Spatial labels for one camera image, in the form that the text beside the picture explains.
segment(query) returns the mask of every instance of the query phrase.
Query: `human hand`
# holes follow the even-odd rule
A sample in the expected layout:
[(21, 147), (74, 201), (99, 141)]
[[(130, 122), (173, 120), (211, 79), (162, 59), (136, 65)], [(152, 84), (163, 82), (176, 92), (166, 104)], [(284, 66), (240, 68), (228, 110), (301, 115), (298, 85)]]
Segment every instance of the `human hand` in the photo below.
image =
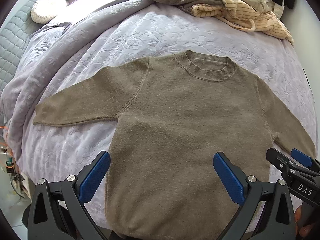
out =
[(314, 223), (312, 223), (311, 225), (307, 225), (299, 230), (297, 223), (301, 218), (301, 206), (298, 207), (294, 213), (294, 221), (296, 223), (296, 235), (299, 233), (300, 236), (306, 237), (309, 234), (309, 232), (311, 231), (312, 227), (314, 226)]

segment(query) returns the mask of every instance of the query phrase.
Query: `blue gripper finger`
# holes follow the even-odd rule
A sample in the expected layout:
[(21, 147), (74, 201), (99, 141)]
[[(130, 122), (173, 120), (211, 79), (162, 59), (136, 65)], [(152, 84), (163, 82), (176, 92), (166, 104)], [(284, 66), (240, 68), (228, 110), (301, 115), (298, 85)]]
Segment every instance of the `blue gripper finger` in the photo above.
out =
[(81, 204), (89, 202), (97, 191), (98, 186), (110, 167), (110, 154), (101, 151), (93, 160), (92, 164), (88, 165), (88, 168), (91, 169), (79, 185), (79, 202)]
[(312, 158), (297, 149), (292, 149), (291, 157), (306, 168), (310, 168), (312, 166)]
[(231, 200), (241, 206), (244, 203), (244, 188), (219, 153), (216, 153), (213, 156), (213, 167), (226, 188)]

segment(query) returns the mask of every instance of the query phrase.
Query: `brown knit sweater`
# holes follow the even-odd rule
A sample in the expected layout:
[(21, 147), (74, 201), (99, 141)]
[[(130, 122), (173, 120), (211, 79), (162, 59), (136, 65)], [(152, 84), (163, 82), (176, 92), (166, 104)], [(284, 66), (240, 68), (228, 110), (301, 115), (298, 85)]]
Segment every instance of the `brown knit sweater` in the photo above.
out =
[(218, 151), (261, 181), (273, 141), (315, 156), (298, 119), (229, 57), (187, 50), (102, 68), (43, 100), (33, 123), (114, 119), (106, 216), (114, 231), (142, 239), (219, 235), (238, 206), (212, 167)]

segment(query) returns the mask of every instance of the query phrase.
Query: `pile of clothes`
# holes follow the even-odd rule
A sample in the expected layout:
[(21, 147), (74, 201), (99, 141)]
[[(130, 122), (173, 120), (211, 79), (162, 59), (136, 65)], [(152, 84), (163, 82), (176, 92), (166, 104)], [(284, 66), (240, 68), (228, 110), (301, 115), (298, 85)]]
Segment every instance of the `pile of clothes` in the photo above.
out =
[(284, 24), (270, 10), (267, 0), (154, 0), (195, 17), (216, 17), (231, 27), (245, 32), (263, 32), (278, 39), (293, 38)]

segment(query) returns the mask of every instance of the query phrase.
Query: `floor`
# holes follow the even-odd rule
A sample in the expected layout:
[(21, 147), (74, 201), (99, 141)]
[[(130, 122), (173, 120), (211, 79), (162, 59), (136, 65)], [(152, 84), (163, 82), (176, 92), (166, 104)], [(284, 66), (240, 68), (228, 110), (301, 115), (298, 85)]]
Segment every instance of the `floor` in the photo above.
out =
[(10, 177), (0, 170), (0, 208), (21, 240), (27, 240), (27, 229), (22, 224), (22, 214), (30, 204), (29, 199), (20, 198), (12, 189)]

